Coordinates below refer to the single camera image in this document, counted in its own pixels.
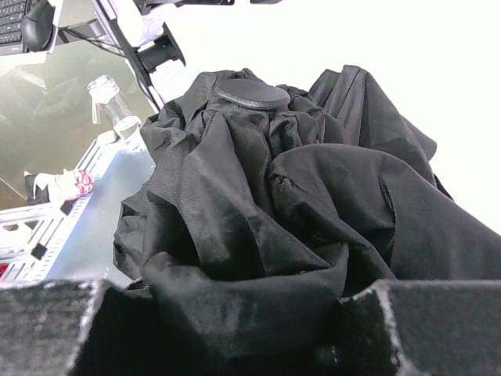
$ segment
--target red object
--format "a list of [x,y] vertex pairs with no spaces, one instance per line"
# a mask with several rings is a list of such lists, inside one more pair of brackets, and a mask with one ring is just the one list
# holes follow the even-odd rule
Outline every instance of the red object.
[[8,267],[9,267],[9,264],[0,265],[0,278],[2,278],[3,273],[5,273],[5,271],[7,270]]

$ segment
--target clear glass container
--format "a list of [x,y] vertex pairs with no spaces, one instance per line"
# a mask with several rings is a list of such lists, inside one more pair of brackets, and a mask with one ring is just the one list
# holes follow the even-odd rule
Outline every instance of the clear glass container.
[[132,113],[115,80],[110,76],[98,77],[88,84],[87,90],[92,97],[92,122],[100,123],[104,113],[128,149],[141,147],[141,120]]

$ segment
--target black garment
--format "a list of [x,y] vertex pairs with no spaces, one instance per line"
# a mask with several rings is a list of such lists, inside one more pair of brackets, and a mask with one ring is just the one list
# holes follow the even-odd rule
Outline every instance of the black garment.
[[499,279],[501,237],[457,206],[434,141],[358,67],[326,70],[287,110],[250,110],[198,76],[142,137],[156,168],[123,202],[116,260],[143,277],[196,357],[308,348],[379,278]]

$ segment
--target black fabric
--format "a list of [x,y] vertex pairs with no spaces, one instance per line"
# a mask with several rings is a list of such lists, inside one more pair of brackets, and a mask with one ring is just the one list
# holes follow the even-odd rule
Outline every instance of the black fabric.
[[368,72],[282,85],[288,108],[267,111],[214,94],[236,78],[260,81],[203,73],[142,128],[156,167],[115,234],[197,359],[311,348],[376,279],[501,277],[501,237],[450,199],[435,142]]

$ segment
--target black cloth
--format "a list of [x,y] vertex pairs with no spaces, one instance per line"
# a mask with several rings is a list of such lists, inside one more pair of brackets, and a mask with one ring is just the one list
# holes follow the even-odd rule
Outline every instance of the black cloth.
[[310,348],[376,279],[501,277],[501,237],[450,198],[435,142],[367,71],[282,85],[288,108],[267,111],[214,93],[234,78],[259,80],[200,74],[142,128],[156,167],[115,233],[118,266],[197,358]]

